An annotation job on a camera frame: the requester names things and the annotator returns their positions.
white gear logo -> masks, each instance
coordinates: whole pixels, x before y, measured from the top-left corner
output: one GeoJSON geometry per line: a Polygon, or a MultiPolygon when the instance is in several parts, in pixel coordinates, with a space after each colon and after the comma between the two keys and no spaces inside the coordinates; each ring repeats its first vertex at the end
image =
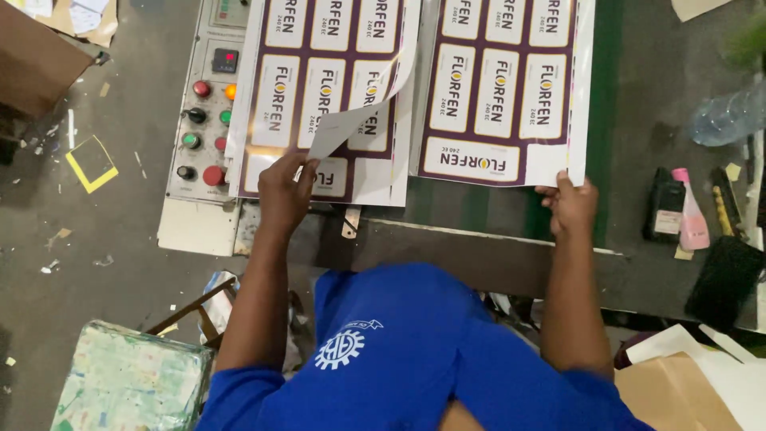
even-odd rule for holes
{"type": "Polygon", "coordinates": [[[358,349],[365,346],[362,343],[364,339],[364,336],[359,335],[359,331],[351,332],[349,329],[346,332],[339,332],[319,349],[319,354],[314,358],[316,361],[314,366],[321,365],[324,370],[328,365],[332,365],[332,369],[337,370],[338,363],[348,365],[350,357],[359,356],[358,349]]]}

control panel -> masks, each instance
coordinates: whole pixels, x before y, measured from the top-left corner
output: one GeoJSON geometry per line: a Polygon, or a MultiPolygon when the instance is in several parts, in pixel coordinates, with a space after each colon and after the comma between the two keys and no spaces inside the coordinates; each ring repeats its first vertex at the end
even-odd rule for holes
{"type": "Polygon", "coordinates": [[[165,195],[230,201],[226,136],[250,8],[241,0],[202,0],[165,195]]]}

pink bottle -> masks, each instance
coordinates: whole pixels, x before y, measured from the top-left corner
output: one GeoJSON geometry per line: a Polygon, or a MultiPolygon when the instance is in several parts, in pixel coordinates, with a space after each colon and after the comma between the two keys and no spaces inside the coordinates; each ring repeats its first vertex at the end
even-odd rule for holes
{"type": "Polygon", "coordinates": [[[686,187],[686,198],[683,201],[683,217],[681,218],[681,248],[691,252],[710,246],[710,235],[705,216],[699,210],[697,201],[692,194],[689,184],[689,171],[686,168],[673,169],[673,179],[683,181],[686,187]]]}

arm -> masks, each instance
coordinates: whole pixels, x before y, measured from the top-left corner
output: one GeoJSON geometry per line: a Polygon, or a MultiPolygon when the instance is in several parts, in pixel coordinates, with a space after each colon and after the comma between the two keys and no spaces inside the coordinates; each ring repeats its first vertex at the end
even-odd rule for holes
{"type": "Polygon", "coordinates": [[[609,340],[593,276],[591,235],[598,191],[587,180],[573,187],[566,172],[558,189],[538,188],[548,195],[551,231],[556,237],[553,268],[545,296],[541,355],[556,370],[584,369],[614,379],[609,340]]]}
{"type": "Polygon", "coordinates": [[[309,208],[318,160],[290,154],[258,180],[261,221],[231,310],[216,371],[264,365],[282,370],[287,335],[287,245],[309,208]],[[305,163],[297,182],[293,176],[305,163]]]}

white label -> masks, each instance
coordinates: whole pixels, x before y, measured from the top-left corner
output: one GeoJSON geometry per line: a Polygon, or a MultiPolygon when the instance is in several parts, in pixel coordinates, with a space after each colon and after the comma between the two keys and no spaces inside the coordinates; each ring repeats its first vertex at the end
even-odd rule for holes
{"type": "Polygon", "coordinates": [[[311,148],[322,115],[340,111],[345,60],[310,58],[306,69],[298,148],[311,148]]]}
{"type": "Polygon", "coordinates": [[[394,52],[399,0],[364,0],[359,11],[358,52],[394,52]]]}
{"type": "Polygon", "coordinates": [[[369,117],[349,137],[349,149],[360,151],[386,151],[388,146],[388,109],[391,101],[369,117]]]}
{"type": "Polygon", "coordinates": [[[266,54],[260,64],[260,84],[254,112],[253,144],[290,145],[300,58],[266,54]]]}
{"type": "Polygon", "coordinates": [[[423,170],[489,181],[516,181],[519,148],[429,137],[423,170]]]}
{"type": "Polygon", "coordinates": [[[447,0],[441,34],[452,38],[476,39],[482,0],[447,0]]]}
{"type": "Polygon", "coordinates": [[[325,51],[349,49],[353,0],[316,0],[311,48],[325,51]]]}
{"type": "Polygon", "coordinates": [[[484,50],[473,131],[479,135],[510,138],[519,53],[484,50]]]}
{"type": "Polygon", "coordinates": [[[346,167],[349,161],[338,157],[326,157],[316,167],[316,179],[311,194],[314,196],[342,197],[345,195],[346,167]]]}
{"type": "Polygon", "coordinates": [[[681,212],[661,209],[657,211],[657,217],[654,219],[654,232],[678,235],[678,232],[681,231],[682,218],[683,214],[681,212]]]}
{"type": "Polygon", "coordinates": [[[566,66],[565,54],[527,56],[519,138],[561,137],[566,66]]]}
{"type": "Polygon", "coordinates": [[[355,61],[349,110],[382,102],[388,87],[390,71],[389,61],[355,61]]]}
{"type": "Polygon", "coordinates": [[[266,46],[300,48],[306,24],[306,0],[272,0],[266,46]]]}
{"type": "Polygon", "coordinates": [[[476,49],[441,44],[431,103],[430,127],[465,132],[476,49]]]}
{"type": "Polygon", "coordinates": [[[522,43],[526,0],[489,0],[486,40],[505,44],[522,43]]]}
{"type": "Polygon", "coordinates": [[[535,0],[529,26],[531,46],[562,47],[569,42],[571,0],[535,0]]]}

